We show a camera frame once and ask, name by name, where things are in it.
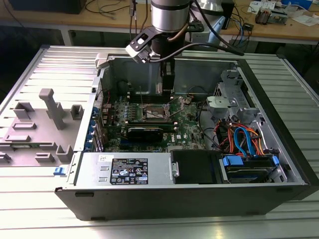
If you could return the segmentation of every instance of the warning label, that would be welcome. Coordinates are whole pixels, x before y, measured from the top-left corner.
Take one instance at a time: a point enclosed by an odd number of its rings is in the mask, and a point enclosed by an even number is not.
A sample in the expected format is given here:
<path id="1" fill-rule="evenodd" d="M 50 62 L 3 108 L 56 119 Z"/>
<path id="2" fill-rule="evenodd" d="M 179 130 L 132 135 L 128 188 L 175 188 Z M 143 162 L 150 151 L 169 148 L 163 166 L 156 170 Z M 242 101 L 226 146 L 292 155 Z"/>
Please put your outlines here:
<path id="1" fill-rule="evenodd" d="M 148 184 L 147 158 L 114 158 L 112 160 L 111 184 Z"/>

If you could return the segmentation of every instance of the metal bracket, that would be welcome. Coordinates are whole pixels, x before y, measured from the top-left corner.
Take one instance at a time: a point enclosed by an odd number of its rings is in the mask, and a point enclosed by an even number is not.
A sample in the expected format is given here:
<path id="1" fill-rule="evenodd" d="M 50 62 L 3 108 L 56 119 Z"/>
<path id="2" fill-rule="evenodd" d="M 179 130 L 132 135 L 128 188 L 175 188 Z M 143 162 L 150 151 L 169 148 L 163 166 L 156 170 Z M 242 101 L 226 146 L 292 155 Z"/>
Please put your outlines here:
<path id="1" fill-rule="evenodd" d="M 200 20 L 194 20 L 188 24 L 186 32 L 203 32 L 204 26 Z"/>
<path id="2" fill-rule="evenodd" d="M 178 162 L 171 163 L 171 173 L 174 178 L 177 178 L 179 176 Z"/>
<path id="3" fill-rule="evenodd" d="M 259 113 L 258 108 L 239 108 L 237 116 L 242 123 L 250 124 Z"/>

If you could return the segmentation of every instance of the cable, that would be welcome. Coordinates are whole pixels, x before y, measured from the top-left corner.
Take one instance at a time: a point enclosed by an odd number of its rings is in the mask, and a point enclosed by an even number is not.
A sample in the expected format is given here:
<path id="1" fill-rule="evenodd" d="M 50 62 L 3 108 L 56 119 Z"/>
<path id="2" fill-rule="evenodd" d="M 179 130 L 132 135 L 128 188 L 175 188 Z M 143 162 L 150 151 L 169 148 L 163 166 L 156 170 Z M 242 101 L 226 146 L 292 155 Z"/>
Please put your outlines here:
<path id="1" fill-rule="evenodd" d="M 188 22 L 183 26 L 183 28 L 173 37 L 169 37 L 167 39 L 168 42 L 172 42 L 175 41 L 176 39 L 178 39 L 181 35 L 183 35 L 183 33 L 187 30 L 188 28 Z"/>
<path id="2" fill-rule="evenodd" d="M 191 91 L 192 89 L 194 89 L 194 88 L 200 88 L 200 89 L 202 89 L 207 95 L 209 95 L 208 91 L 205 90 L 205 88 L 202 87 L 202 86 L 192 86 L 191 88 L 188 89 L 187 94 L 190 94 L 190 91 Z"/>
<path id="3" fill-rule="evenodd" d="M 135 37 L 138 35 L 138 21 L 136 19 L 136 15 L 135 15 Z"/>
<path id="4" fill-rule="evenodd" d="M 145 3 L 145 5 L 146 5 L 146 16 L 145 16 L 145 19 L 143 21 L 142 27 L 140 29 L 140 33 L 143 31 L 144 25 L 145 25 L 145 23 L 146 23 L 146 21 L 148 19 L 148 14 L 149 14 L 148 4 L 149 4 L 148 0 L 146 0 L 146 3 Z"/>
<path id="5" fill-rule="evenodd" d="M 132 40 L 132 21 L 133 21 L 133 17 L 130 16 L 130 39 Z"/>
<path id="6" fill-rule="evenodd" d="M 200 131 L 203 133 L 203 135 L 204 135 L 206 138 L 208 138 L 208 139 L 214 144 L 215 147 L 218 147 L 218 144 L 217 144 L 211 137 L 209 137 L 207 134 L 205 134 L 205 132 L 204 132 L 204 130 L 203 130 L 203 128 L 201 127 L 201 124 L 200 124 L 200 115 L 201 115 L 201 112 L 202 112 L 202 110 L 203 110 L 203 107 L 204 107 L 205 102 L 206 102 L 206 101 L 203 102 L 203 104 L 202 104 L 202 106 L 201 106 L 201 108 L 200 108 L 200 111 L 199 111 L 199 115 L 198 115 L 198 126 L 199 126 Z"/>
<path id="7" fill-rule="evenodd" d="M 93 11 L 93 10 L 90 10 L 90 9 L 88 8 L 88 5 L 91 4 L 91 3 L 93 3 L 94 1 L 96 1 L 96 0 L 91 0 L 91 1 L 89 1 L 87 4 L 85 4 L 85 9 L 86 9 L 87 11 L 92 12 L 92 13 L 110 13 L 110 12 L 115 12 L 115 11 L 118 11 L 118 10 L 121 10 L 121 9 L 124 9 L 124 8 L 129 7 L 129 5 L 127 5 L 127 6 L 123 6 L 123 7 L 120 7 L 120 8 L 118 8 L 118 9 L 114 9 L 114 10 L 110 10 L 110 11 L 103 11 L 102 9 L 99 10 L 99 11 Z"/>
<path id="8" fill-rule="evenodd" d="M 197 17 L 195 16 L 194 12 L 190 8 L 189 8 L 189 13 L 194 20 L 197 20 Z"/>
<path id="9" fill-rule="evenodd" d="M 26 30 L 26 32 L 29 34 L 29 36 L 32 37 L 32 39 L 34 40 L 34 42 L 35 42 L 36 44 L 38 44 L 37 39 L 36 39 L 36 38 L 30 33 L 30 31 L 29 31 L 25 26 L 23 26 L 22 23 L 12 14 L 12 12 L 10 11 L 10 9 L 9 9 L 8 6 L 6 5 L 5 0 L 2 0 L 2 1 L 3 1 L 3 4 L 4 4 L 4 7 L 5 7 L 6 10 L 8 11 L 8 13 L 12 16 L 12 18 L 13 18 L 17 23 L 19 23 L 19 25 L 20 25 L 23 29 Z"/>
<path id="10" fill-rule="evenodd" d="M 223 50 L 223 51 L 226 51 L 226 52 L 230 52 L 230 53 L 233 53 L 233 54 L 236 54 L 236 55 L 240 55 L 240 56 L 243 56 L 244 53 L 242 52 L 239 52 L 237 50 L 233 50 L 233 49 L 229 49 L 229 48 L 226 48 L 226 47 L 223 47 L 223 46 L 220 46 L 220 45 L 217 45 L 217 44 L 213 44 L 213 43 L 208 43 L 208 42 L 195 42 L 195 43 L 191 43 L 191 44 L 188 44 L 186 46 L 183 46 L 182 48 L 176 50 L 175 52 L 173 52 L 172 54 L 164 57 L 164 58 L 161 58 L 161 59 L 158 59 L 158 60 L 154 60 L 154 59 L 148 59 L 148 62 L 150 63 L 159 63 L 159 62 L 162 62 L 162 61 L 166 61 L 168 60 L 169 58 L 171 57 L 174 57 L 176 55 L 178 55 L 179 53 L 181 53 L 182 51 L 192 47 L 192 46 L 209 46 L 209 47 L 213 47 L 213 48 L 216 48 L 216 49 L 219 49 L 219 50 Z"/>
<path id="11" fill-rule="evenodd" d="M 209 29 L 211 30 L 211 32 L 222 42 L 224 43 L 228 48 L 226 48 L 227 50 L 225 50 L 226 52 L 231 52 L 233 54 L 239 55 L 239 56 L 243 56 L 244 53 L 241 51 L 238 51 L 236 48 L 234 48 L 232 45 L 230 45 L 227 41 L 225 41 L 215 30 L 214 28 L 210 25 L 207 17 L 205 16 L 205 13 L 203 12 L 203 10 L 201 9 L 199 3 L 197 0 L 193 0 L 193 2 L 195 3 L 195 5 L 197 6 L 200 14 L 202 15 L 204 21 L 206 22 L 207 26 L 209 27 Z"/>
<path id="12" fill-rule="evenodd" d="M 243 26 L 242 26 L 242 24 L 240 23 L 240 21 L 239 20 L 237 20 L 237 19 L 234 19 L 234 18 L 231 18 L 231 20 L 233 20 L 233 21 L 235 21 L 236 23 L 238 23 L 239 24 L 239 26 L 240 26 L 240 29 L 239 29 L 239 32 L 238 32 L 238 34 L 237 34 L 237 36 L 236 36 L 236 39 L 235 39 L 235 41 L 237 40 L 237 38 L 238 38 L 238 35 L 239 35 L 239 33 L 241 34 L 240 35 L 240 40 L 239 40 L 239 44 L 241 43 L 241 41 L 243 40 L 243 36 L 244 36 L 244 30 L 243 30 Z"/>

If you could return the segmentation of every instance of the desk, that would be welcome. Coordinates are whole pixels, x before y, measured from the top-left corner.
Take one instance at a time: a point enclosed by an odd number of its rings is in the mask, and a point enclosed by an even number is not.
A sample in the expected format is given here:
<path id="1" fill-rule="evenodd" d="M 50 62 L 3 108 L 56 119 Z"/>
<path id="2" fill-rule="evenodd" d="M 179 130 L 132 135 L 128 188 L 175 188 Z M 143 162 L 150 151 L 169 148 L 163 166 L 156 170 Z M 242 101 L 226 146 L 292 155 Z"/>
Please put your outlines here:
<path id="1" fill-rule="evenodd" d="M 113 3 L 113 0 L 100 0 L 100 5 L 103 2 Z M 254 25 L 251 41 L 266 41 L 266 42 L 282 42 L 282 43 L 294 43 L 294 44 L 317 44 L 319 40 L 319 24 L 313 26 L 305 26 L 301 23 L 288 19 L 286 25 L 259 25 L 255 23 L 255 14 L 245 14 L 240 9 L 243 5 L 249 4 L 250 0 L 237 0 L 236 4 L 239 9 L 240 15 L 247 21 Z M 116 12 L 116 20 L 112 20 L 108 17 L 102 16 L 97 13 L 91 13 L 85 9 L 81 11 L 79 15 L 65 14 L 65 13 L 53 13 L 53 12 L 32 12 L 32 11 L 14 11 L 9 3 L 7 3 L 13 15 L 25 26 L 35 28 L 48 28 L 58 29 L 61 31 L 64 44 L 72 45 L 72 38 L 69 35 L 70 30 L 82 30 L 82 31 L 100 31 L 100 32 L 129 32 L 129 9 L 125 8 Z M 110 6 L 109 10 L 117 9 L 129 4 L 128 0 L 125 0 L 116 6 Z M 97 11 L 97 5 L 95 3 L 89 6 L 91 10 Z M 319 7 L 312 5 L 311 11 L 319 11 Z M 138 28 L 142 26 L 145 19 L 145 5 L 137 5 L 138 16 Z M 0 1 L 0 24 L 10 26 L 20 26 L 10 16 L 8 11 L 3 5 L 3 1 Z M 151 13 L 149 12 L 148 20 L 145 26 L 151 25 Z M 238 30 L 232 21 L 227 30 L 222 30 L 221 35 L 226 40 L 231 40 L 238 34 Z"/>
<path id="2" fill-rule="evenodd" d="M 80 14 L 65 14 L 56 12 L 36 12 L 36 11 L 15 11 L 11 5 L 6 1 L 11 13 L 23 24 L 25 27 L 57 29 L 61 31 L 65 45 L 72 45 L 72 38 L 69 35 L 70 30 L 81 31 L 100 31 L 100 32 L 129 32 L 129 8 L 116 11 L 115 20 L 105 17 L 98 13 L 92 13 L 83 9 Z M 99 0 L 100 5 L 117 3 L 115 0 Z M 114 10 L 123 6 L 129 5 L 129 0 L 104 8 L 105 10 Z M 97 5 L 92 3 L 89 9 L 98 11 Z M 146 16 L 145 4 L 137 4 L 137 27 L 141 28 Z M 20 26 L 8 13 L 3 1 L 0 0 L 0 25 Z M 151 25 L 151 13 L 149 12 L 148 20 L 145 26 Z"/>
<path id="3" fill-rule="evenodd" d="M 294 43 L 294 44 L 317 44 L 319 41 L 319 24 L 313 26 L 305 26 L 289 18 L 286 25 L 267 24 L 261 25 L 255 23 L 255 14 L 247 14 L 247 7 L 250 0 L 237 0 L 239 14 L 244 18 L 246 23 L 254 25 L 250 40 L 252 41 L 266 41 L 266 42 L 281 42 L 281 43 Z M 312 4 L 309 11 L 318 11 L 319 6 Z M 307 15 L 312 16 L 313 12 L 306 12 Z M 221 31 L 221 34 L 229 41 L 238 34 L 238 29 L 235 22 L 231 21 L 226 30 Z"/>

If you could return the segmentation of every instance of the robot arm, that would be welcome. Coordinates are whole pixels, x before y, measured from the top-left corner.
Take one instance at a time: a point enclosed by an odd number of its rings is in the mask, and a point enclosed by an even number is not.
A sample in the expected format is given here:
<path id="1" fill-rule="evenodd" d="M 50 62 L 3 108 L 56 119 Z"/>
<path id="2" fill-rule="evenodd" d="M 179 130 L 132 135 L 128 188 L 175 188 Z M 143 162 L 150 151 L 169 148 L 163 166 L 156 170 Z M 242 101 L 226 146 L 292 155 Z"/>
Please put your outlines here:
<path id="1" fill-rule="evenodd" d="M 244 55 L 234 49 L 213 29 L 216 21 L 222 17 L 221 0 L 205 0 L 201 4 L 197 0 L 152 0 L 152 26 L 144 29 L 126 47 L 128 54 L 138 63 L 160 63 L 163 93 L 174 86 L 174 56 L 183 50 L 196 45 L 210 46 Z M 203 32 L 204 26 L 199 19 L 204 20 L 207 29 L 228 47 L 220 47 L 209 42 L 197 42 L 185 45 L 187 32 Z M 159 55 L 159 60 L 153 60 L 153 55 Z"/>

